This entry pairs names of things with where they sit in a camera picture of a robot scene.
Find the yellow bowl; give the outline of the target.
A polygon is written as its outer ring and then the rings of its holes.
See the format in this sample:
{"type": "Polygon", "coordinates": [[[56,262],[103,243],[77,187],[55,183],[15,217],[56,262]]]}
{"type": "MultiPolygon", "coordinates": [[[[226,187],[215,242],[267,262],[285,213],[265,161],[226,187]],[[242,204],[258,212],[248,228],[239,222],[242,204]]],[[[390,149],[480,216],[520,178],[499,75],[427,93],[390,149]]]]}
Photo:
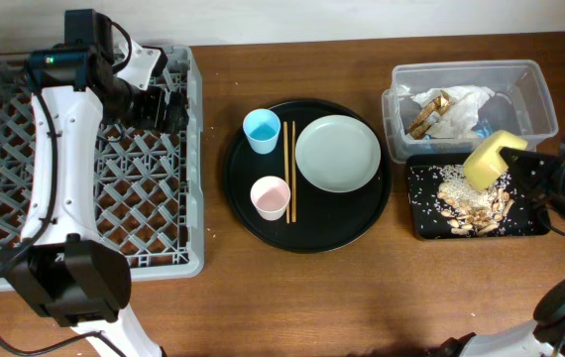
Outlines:
{"type": "Polygon", "coordinates": [[[489,136],[464,162],[463,174],[470,186],[481,191],[494,183],[508,165],[500,155],[503,148],[525,150],[528,142],[505,130],[489,136]]]}

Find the pink plastic cup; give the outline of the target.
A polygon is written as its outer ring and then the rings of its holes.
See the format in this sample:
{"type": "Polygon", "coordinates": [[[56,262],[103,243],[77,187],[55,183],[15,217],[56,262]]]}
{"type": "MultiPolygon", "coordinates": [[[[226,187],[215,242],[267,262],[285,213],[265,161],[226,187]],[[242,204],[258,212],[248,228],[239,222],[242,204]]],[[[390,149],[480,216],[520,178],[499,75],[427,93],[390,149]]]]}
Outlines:
{"type": "Polygon", "coordinates": [[[284,179],[266,176],[254,182],[250,190],[250,199],[263,219],[276,221],[285,215],[291,199],[291,191],[284,179]]]}

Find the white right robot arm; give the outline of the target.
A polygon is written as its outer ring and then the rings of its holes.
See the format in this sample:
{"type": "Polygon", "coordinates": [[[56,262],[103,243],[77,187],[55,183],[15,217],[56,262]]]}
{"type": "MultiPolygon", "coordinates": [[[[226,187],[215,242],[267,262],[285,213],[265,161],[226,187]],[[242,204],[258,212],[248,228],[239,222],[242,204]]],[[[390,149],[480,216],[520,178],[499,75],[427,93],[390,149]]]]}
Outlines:
{"type": "MultiPolygon", "coordinates": [[[[530,152],[523,141],[506,131],[485,140],[464,162],[473,187],[492,183],[509,173],[536,210],[541,225],[563,237],[565,232],[546,221],[551,211],[565,219],[565,138],[557,156],[530,152]]],[[[507,357],[565,356],[565,279],[536,306],[532,320],[492,335],[471,333],[449,338],[429,356],[507,357]]]]}

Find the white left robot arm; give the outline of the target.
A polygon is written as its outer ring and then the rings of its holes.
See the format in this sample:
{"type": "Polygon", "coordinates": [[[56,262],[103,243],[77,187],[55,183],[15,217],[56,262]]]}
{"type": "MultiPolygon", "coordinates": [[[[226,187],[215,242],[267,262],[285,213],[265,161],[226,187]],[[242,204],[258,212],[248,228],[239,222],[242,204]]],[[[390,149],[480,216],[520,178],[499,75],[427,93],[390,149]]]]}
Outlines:
{"type": "Polygon", "coordinates": [[[160,356],[131,305],[125,256],[103,245],[94,216],[94,154],[102,124],[172,134],[188,123],[179,90],[152,84],[166,53],[131,39],[92,9],[64,14],[64,39],[25,64],[36,127],[30,207],[0,277],[39,316],[73,329],[103,356],[160,356]]]}

